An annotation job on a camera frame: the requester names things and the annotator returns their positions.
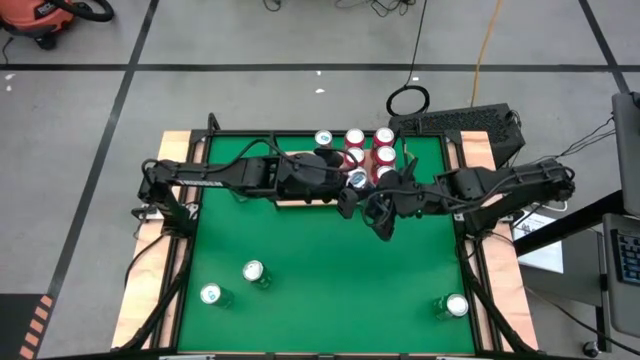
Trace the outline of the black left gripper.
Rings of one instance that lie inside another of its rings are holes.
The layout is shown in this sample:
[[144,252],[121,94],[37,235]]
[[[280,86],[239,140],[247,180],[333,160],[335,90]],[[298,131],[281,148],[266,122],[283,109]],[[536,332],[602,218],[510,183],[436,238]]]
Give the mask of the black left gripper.
[[[320,148],[319,156],[324,159],[327,167],[340,168],[344,163],[343,155],[334,149]],[[353,178],[359,174],[359,167],[327,172],[320,185],[309,186],[305,190],[305,197],[308,200],[335,200],[338,197],[338,212],[344,219],[351,219],[358,205],[358,194],[352,189]]]

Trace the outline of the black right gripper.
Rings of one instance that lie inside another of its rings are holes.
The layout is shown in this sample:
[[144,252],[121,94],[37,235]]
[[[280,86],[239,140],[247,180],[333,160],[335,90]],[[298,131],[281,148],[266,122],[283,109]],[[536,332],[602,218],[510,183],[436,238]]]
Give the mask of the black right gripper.
[[400,217],[436,214],[436,187],[416,183],[415,168],[416,159],[413,158],[401,169],[384,174],[384,189],[397,193],[393,195],[393,202],[384,197],[375,198],[372,202],[372,228],[382,241],[391,239],[396,213]]

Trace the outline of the green soda can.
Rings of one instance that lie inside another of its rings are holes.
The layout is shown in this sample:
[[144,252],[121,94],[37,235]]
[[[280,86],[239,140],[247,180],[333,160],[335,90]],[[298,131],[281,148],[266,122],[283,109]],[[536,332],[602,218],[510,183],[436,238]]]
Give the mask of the green soda can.
[[433,312],[440,320],[462,318],[469,311],[466,298],[457,293],[443,295],[433,303]]
[[250,260],[242,270],[243,278],[255,287],[266,289],[272,282],[269,269],[259,260]]
[[233,303],[234,295],[217,283],[208,283],[200,290],[200,299],[206,305],[229,308]]

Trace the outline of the white paper sheet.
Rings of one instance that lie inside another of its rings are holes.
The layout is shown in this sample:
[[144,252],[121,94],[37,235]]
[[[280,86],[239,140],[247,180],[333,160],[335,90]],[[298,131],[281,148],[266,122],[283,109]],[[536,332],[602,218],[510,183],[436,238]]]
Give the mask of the white paper sheet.
[[[529,211],[524,212],[524,220],[518,219],[517,225],[512,229],[512,237],[515,242],[552,222],[554,218],[544,215],[529,215]],[[542,247],[525,255],[519,255],[520,265],[533,267],[558,274],[564,273],[563,247],[561,242]]]

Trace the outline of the black beam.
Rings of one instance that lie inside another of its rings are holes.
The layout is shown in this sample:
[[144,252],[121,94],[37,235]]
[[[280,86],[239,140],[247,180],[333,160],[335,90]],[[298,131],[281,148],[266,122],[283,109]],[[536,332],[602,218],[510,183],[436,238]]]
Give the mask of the black beam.
[[615,191],[563,218],[539,228],[515,241],[517,256],[546,247],[571,235],[602,223],[606,214],[623,215],[623,191]]

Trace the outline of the grey side desk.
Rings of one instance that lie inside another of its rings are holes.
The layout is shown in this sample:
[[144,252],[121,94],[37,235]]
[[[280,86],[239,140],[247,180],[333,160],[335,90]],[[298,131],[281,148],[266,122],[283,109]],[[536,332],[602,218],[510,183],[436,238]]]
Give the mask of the grey side desk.
[[520,265],[524,284],[584,304],[603,306],[603,278],[606,274],[603,236],[585,230],[561,241],[564,273],[558,274]]

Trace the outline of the grey monitor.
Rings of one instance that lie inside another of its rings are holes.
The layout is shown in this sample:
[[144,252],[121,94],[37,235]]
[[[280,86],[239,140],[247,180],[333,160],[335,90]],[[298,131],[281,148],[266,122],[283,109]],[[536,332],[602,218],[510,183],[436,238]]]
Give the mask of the grey monitor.
[[640,92],[613,95],[612,111],[624,208],[640,217]]

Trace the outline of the grey keyboard terminal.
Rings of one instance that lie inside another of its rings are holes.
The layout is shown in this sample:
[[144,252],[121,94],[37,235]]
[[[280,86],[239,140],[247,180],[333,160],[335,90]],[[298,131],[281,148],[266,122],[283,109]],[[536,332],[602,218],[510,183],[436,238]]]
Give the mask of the grey keyboard terminal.
[[606,214],[603,230],[612,325],[640,338],[640,220]]

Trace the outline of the orange shop vacuum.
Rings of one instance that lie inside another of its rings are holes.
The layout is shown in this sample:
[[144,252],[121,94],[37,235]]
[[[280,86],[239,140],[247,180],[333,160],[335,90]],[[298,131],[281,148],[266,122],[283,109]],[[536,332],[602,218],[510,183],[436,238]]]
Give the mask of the orange shop vacuum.
[[34,40],[43,50],[54,49],[57,35],[73,20],[73,14],[48,0],[0,0],[0,28]]

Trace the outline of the black orange striped floor mat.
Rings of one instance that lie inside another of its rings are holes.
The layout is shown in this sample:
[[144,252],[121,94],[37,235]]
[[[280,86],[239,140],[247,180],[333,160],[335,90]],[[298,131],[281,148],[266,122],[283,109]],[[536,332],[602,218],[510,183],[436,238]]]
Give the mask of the black orange striped floor mat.
[[55,304],[49,294],[0,294],[0,360],[35,360]]

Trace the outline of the wooden shelf with black frame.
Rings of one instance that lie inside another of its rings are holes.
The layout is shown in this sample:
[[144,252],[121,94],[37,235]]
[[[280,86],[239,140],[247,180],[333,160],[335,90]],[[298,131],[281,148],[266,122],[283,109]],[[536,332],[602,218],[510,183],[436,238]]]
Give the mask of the wooden shelf with black frame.
[[[375,159],[375,151],[377,146],[374,142],[371,145],[363,146],[364,162],[362,167],[366,170],[368,175],[368,181],[372,185],[376,185],[378,182],[378,168],[379,164]],[[322,207],[322,206],[336,206],[337,201],[331,200],[329,202],[323,202],[320,199],[312,200],[310,203],[306,203],[304,200],[278,200],[275,204],[279,207]]]

